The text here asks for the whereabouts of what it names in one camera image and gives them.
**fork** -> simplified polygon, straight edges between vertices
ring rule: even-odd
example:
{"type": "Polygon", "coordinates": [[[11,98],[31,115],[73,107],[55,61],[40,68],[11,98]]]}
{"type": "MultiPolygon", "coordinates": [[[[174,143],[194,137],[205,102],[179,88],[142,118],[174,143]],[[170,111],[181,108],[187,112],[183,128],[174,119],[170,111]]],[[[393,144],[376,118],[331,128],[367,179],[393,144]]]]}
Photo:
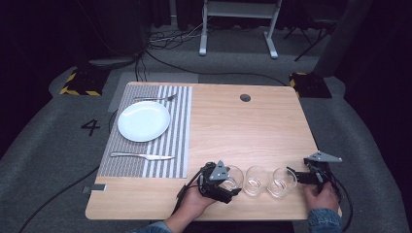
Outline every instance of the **fork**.
{"type": "Polygon", "coordinates": [[[150,101],[150,100],[166,100],[166,101],[172,101],[176,98],[176,94],[172,94],[167,97],[134,97],[133,100],[135,101],[150,101]]]}

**person's arm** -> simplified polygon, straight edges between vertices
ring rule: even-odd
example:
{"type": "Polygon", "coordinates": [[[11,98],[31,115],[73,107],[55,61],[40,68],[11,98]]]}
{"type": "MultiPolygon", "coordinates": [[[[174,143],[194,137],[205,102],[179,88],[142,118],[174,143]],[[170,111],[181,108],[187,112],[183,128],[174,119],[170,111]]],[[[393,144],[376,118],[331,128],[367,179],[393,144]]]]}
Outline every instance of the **person's arm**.
{"type": "Polygon", "coordinates": [[[308,208],[311,233],[341,233],[339,204],[331,183],[325,183],[321,193],[315,193],[309,185],[303,187],[308,208]]]}
{"type": "Polygon", "coordinates": [[[127,233],[181,233],[193,220],[200,217],[208,206],[215,202],[211,198],[203,197],[197,186],[192,186],[187,190],[180,208],[173,216],[165,221],[158,221],[145,228],[127,233]]]}

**black device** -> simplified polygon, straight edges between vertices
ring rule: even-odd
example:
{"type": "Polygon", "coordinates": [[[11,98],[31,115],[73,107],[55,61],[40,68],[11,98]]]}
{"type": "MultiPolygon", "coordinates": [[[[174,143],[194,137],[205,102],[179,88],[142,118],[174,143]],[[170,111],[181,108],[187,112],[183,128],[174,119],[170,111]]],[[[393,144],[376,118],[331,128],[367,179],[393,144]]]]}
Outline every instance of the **black device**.
{"type": "Polygon", "coordinates": [[[204,167],[201,167],[199,172],[191,179],[188,184],[185,184],[179,191],[177,198],[178,201],[175,206],[175,210],[172,215],[179,209],[186,191],[191,188],[191,184],[197,179],[197,188],[200,194],[204,197],[209,197],[226,204],[232,200],[233,196],[236,196],[242,188],[226,189],[221,184],[224,181],[230,179],[229,168],[225,167],[220,160],[218,164],[214,162],[208,162],[204,167]]]}
{"type": "Polygon", "coordinates": [[[342,162],[342,158],[318,151],[303,158],[303,162],[308,166],[309,172],[296,172],[294,169],[288,167],[296,175],[297,181],[299,183],[315,184],[319,193],[324,188],[324,184],[330,182],[340,203],[342,194],[337,186],[337,179],[330,171],[328,163],[342,162]]]}

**glass cup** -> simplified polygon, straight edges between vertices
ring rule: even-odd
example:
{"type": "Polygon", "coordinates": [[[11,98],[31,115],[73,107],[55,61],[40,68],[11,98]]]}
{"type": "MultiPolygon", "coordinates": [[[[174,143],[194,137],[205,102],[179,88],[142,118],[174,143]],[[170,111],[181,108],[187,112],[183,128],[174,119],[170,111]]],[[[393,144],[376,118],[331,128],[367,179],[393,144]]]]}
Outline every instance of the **glass cup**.
{"type": "Polygon", "coordinates": [[[238,167],[229,165],[226,166],[229,179],[220,184],[220,187],[231,191],[236,188],[243,187],[243,172],[238,167]]]}
{"type": "Polygon", "coordinates": [[[283,197],[297,185],[296,175],[288,168],[276,169],[270,177],[267,190],[274,197],[283,197]]]}
{"type": "Polygon", "coordinates": [[[245,192],[250,196],[258,196],[269,182],[269,176],[262,167],[252,166],[246,172],[245,192]]]}

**white stand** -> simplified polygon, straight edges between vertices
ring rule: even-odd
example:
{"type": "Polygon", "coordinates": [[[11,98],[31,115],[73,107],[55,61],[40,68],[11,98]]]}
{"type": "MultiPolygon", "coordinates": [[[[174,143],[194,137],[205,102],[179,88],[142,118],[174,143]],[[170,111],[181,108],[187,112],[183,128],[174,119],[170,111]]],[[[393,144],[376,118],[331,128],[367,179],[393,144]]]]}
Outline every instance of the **white stand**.
{"type": "Polygon", "coordinates": [[[207,47],[207,18],[208,17],[256,17],[272,18],[270,21],[269,32],[263,32],[270,56],[278,58],[278,52],[275,49],[272,40],[273,29],[279,15],[282,0],[277,0],[276,4],[260,3],[237,3],[237,2],[209,2],[204,0],[203,7],[203,28],[200,39],[200,55],[206,55],[207,47]]]}

